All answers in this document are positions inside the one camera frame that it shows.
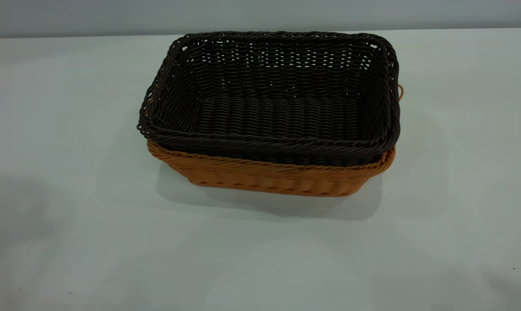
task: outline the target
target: white table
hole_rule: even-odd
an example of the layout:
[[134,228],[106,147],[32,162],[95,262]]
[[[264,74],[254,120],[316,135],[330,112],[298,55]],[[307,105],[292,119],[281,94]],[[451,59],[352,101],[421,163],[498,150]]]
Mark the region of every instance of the white table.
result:
[[138,110],[179,36],[0,39],[0,311],[521,311],[521,29],[373,33],[402,132],[346,198],[153,158]]

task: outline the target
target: gray wall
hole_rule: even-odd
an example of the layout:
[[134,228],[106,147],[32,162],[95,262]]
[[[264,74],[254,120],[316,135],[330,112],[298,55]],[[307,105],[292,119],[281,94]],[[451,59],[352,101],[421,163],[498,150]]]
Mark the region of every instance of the gray wall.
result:
[[0,37],[521,26],[521,0],[0,0]]

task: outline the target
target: basket rim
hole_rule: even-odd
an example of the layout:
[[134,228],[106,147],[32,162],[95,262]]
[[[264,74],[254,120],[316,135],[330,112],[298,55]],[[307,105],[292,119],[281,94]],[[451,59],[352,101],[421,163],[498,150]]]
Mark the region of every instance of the basket rim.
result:
[[[220,133],[200,133],[185,130],[171,130],[169,128],[163,128],[158,121],[163,122],[162,118],[156,115],[155,111],[151,111],[150,102],[156,98],[154,95],[157,93],[159,85],[155,84],[155,81],[162,80],[160,75],[162,71],[170,69],[172,62],[167,61],[174,59],[174,55],[183,46],[190,41],[197,39],[209,38],[209,39],[231,39],[239,38],[241,40],[255,39],[258,41],[270,40],[276,36],[285,37],[286,40],[290,41],[372,41],[375,44],[381,46],[385,61],[387,62],[387,84],[389,86],[387,96],[389,96],[389,104],[385,105],[386,119],[385,129],[382,133],[374,140],[332,140],[328,138],[316,138],[316,137],[288,137],[288,136],[257,136],[257,135],[242,135],[242,134],[220,134]],[[395,75],[393,76],[389,72],[389,67],[395,66]],[[383,153],[385,150],[393,147],[400,132],[400,108],[398,102],[398,91],[397,91],[397,77],[398,77],[399,65],[395,56],[395,51],[391,44],[383,37],[375,34],[368,33],[357,33],[357,34],[345,34],[336,32],[207,32],[207,33],[194,33],[187,34],[179,39],[176,39],[170,46],[169,52],[162,64],[161,70],[156,75],[154,83],[148,88],[144,101],[142,102],[142,108],[140,109],[140,124],[138,129],[148,138],[148,136],[142,130],[142,126],[146,125],[148,132],[156,132],[159,135],[166,136],[166,142],[156,138],[156,142],[170,145],[171,138],[177,138],[180,140],[186,140],[188,142],[193,141],[197,144],[207,144],[210,149],[228,149],[228,148],[239,148],[240,144],[247,142],[258,143],[255,148],[257,152],[263,152],[266,148],[276,148],[281,152],[295,151],[303,153],[322,153],[328,155],[340,155],[346,156],[354,153],[364,153],[364,156],[376,156]],[[373,148],[371,152],[366,152],[365,149]]]

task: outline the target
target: rectangular basket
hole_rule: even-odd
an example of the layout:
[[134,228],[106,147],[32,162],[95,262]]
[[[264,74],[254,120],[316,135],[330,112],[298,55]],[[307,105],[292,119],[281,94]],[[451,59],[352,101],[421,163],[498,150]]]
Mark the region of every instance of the rectangular basket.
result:
[[399,136],[398,71],[391,44],[371,34],[189,34],[170,47],[138,128],[188,153],[371,163]]
[[369,165],[284,165],[170,151],[151,140],[147,146],[154,157],[197,185],[318,197],[355,193],[368,179],[387,170],[395,158],[393,147]]

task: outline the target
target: orange wicker basket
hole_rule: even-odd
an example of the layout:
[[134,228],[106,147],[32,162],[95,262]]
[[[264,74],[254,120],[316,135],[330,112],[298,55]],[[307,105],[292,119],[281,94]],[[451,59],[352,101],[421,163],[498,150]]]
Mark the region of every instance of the orange wicker basket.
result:
[[379,161],[367,165],[284,165],[170,151],[152,140],[147,146],[154,157],[196,185],[318,197],[343,197],[359,191],[370,177],[387,170],[395,158],[393,147]]

